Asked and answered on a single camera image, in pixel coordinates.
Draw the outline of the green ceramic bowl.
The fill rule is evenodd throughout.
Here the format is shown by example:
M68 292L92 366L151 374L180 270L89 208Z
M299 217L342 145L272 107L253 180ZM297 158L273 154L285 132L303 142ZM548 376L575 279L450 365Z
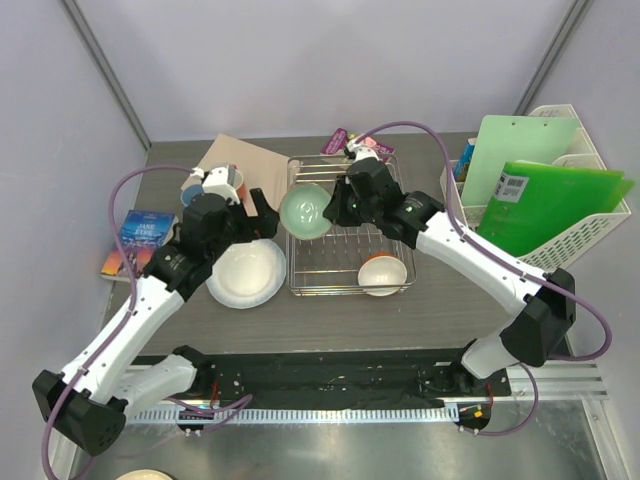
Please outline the green ceramic bowl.
M290 235L299 240L320 238L332 226L324 217L330 200L331 195L317 184L297 185L286 193L280 203L280 223Z

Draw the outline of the blue plastic cup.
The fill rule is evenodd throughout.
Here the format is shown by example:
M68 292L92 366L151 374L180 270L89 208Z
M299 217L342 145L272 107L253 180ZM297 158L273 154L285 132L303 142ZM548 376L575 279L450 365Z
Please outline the blue plastic cup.
M195 197L203 193L204 190L200 184L190 185L181 191L180 201L184 207L187 207Z

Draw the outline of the orange ceramic mug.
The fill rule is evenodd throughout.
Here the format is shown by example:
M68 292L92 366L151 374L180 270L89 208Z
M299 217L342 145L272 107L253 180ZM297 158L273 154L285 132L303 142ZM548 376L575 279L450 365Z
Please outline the orange ceramic mug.
M246 200L246 195L247 195L244 176L243 176L242 172L240 171L240 169L236 165L233 165L233 167L234 167L233 186L234 186L234 189L236 191L236 194L237 194L238 198L242 202L244 202Z

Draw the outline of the metal wire dish rack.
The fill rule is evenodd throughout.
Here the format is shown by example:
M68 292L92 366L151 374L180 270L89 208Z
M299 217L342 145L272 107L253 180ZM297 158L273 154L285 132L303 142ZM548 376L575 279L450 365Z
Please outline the metal wire dish rack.
M307 155L292 157L287 165L290 188L317 184L333 191L338 175L348 161L341 155ZM390 254L407 269L407 278L396 286L404 291L416 281L414 251L403 243L390 240L372 225L333 226L324 236L299 240L286 236L287 284L297 296L359 295L365 291L357 277L365 261L376 254Z

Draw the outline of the orange white ceramic bowl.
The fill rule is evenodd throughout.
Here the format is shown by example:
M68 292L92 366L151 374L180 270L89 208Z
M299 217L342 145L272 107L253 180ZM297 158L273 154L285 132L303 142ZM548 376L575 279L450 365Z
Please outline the orange white ceramic bowl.
M407 268L400 259L388 253L380 253L362 264L357 281L366 294L384 297L399 292L407 277Z

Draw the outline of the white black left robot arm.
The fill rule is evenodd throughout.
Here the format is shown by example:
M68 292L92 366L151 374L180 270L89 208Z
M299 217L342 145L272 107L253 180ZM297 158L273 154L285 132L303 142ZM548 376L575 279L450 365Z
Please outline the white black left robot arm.
M279 214L259 188L250 195L256 215L215 193L196 196L130 287L129 300L99 335L59 373L41 371L32 383L40 413L56 430L91 456L109 449L127 419L175 393L205 397L213 375L204 355L180 347L143 381L126 386L123 373L159 327L212 274L234 244L271 239Z

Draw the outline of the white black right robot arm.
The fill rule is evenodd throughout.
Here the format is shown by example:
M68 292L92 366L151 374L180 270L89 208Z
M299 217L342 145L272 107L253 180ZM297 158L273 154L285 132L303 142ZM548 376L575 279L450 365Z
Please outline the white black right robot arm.
M477 393L508 366L543 366L573 324L575 303L557 291L574 292L568 272L558 269L549 285L537 283L542 270L483 240L426 193L403 192L387 165L373 157L337 177L323 215L341 227L371 224L385 237L444 262L510 315L504 327L472 341L452 369L453 386L462 394Z

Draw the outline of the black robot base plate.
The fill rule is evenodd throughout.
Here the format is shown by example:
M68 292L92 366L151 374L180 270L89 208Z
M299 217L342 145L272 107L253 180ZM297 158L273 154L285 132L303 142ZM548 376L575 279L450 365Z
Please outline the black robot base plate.
M456 348L211 354L213 372L172 396L216 399L226 406L250 394L253 409L375 410L511 395L504 369L474 380L460 369L461 353Z

